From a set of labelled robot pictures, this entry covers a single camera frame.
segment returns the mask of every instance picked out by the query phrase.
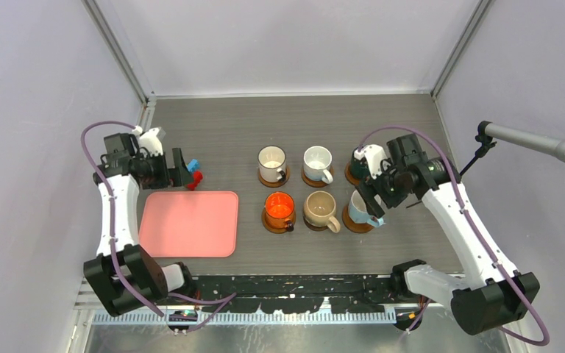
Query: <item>white mug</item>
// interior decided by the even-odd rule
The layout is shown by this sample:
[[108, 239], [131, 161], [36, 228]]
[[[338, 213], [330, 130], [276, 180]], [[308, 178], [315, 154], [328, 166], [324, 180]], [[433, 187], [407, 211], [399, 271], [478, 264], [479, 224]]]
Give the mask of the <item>white mug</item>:
[[[376, 195], [375, 200], [378, 204], [382, 205], [382, 199], [380, 199], [380, 196]], [[384, 225], [384, 218], [375, 218], [367, 213], [367, 205], [357, 190], [354, 190], [352, 197], [349, 199], [347, 214], [352, 222], [356, 224], [367, 223], [376, 228]]]
[[330, 165], [333, 164], [333, 155], [321, 146], [313, 146], [304, 152], [304, 174], [314, 182], [333, 182]]
[[263, 147], [259, 151], [259, 173], [266, 182], [287, 180], [287, 157], [278, 146]]

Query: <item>white wall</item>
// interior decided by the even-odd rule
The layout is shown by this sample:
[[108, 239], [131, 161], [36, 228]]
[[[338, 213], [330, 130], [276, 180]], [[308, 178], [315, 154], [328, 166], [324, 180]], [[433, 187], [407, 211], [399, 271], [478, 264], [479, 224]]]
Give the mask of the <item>white wall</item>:
[[[496, 1], [439, 107], [461, 166], [482, 120], [565, 137], [565, 1]], [[551, 331], [544, 351], [565, 352], [565, 165], [499, 143], [464, 182], [497, 243], [541, 283], [534, 305]], [[540, 338], [533, 320], [526, 330]]]
[[100, 232], [79, 134], [139, 112], [80, 1], [0, 1], [0, 352], [64, 348]]
[[477, 0], [101, 3], [157, 95], [216, 95], [430, 90]]

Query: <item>orange mug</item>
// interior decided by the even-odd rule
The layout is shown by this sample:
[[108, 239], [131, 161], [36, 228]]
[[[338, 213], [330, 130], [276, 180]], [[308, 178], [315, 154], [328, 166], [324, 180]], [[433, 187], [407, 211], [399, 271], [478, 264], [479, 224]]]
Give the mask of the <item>orange mug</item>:
[[287, 193], [276, 192], [265, 200], [265, 221], [275, 229], [294, 230], [296, 209], [294, 200]]

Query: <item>red object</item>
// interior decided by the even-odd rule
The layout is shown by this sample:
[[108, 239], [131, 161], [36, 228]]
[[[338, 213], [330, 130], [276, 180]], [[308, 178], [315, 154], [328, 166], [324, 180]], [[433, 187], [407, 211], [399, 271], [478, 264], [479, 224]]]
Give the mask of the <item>red object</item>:
[[191, 176], [193, 176], [193, 182], [191, 184], [187, 184], [185, 187], [189, 190], [194, 191], [194, 189], [196, 189], [196, 186], [198, 186], [198, 184], [200, 184], [200, 182], [202, 181], [202, 173], [200, 173], [200, 171], [194, 171]]

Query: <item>mug handle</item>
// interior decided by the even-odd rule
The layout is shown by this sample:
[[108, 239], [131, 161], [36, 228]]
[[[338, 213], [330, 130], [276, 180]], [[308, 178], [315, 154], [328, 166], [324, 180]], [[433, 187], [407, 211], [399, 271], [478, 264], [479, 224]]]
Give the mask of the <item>mug handle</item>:
[[326, 184], [330, 184], [331, 182], [333, 182], [334, 178], [333, 175], [330, 173], [330, 171], [324, 169], [323, 172], [324, 172], [324, 176], [321, 177], [322, 182], [325, 182]]
[[287, 229], [287, 232], [293, 232], [293, 230], [294, 230], [294, 223], [291, 221], [291, 219], [285, 220], [285, 223], [287, 224], [287, 225], [285, 225], [285, 228]]
[[276, 178], [279, 182], [284, 182], [285, 180], [287, 180], [287, 173], [282, 168], [278, 168], [276, 172], [278, 172], [279, 174], [279, 176]]
[[384, 225], [384, 218], [375, 218], [374, 216], [369, 217], [367, 224], [374, 228], [378, 228]]
[[332, 230], [333, 233], [339, 233], [341, 231], [341, 223], [335, 217], [328, 218], [328, 229]]

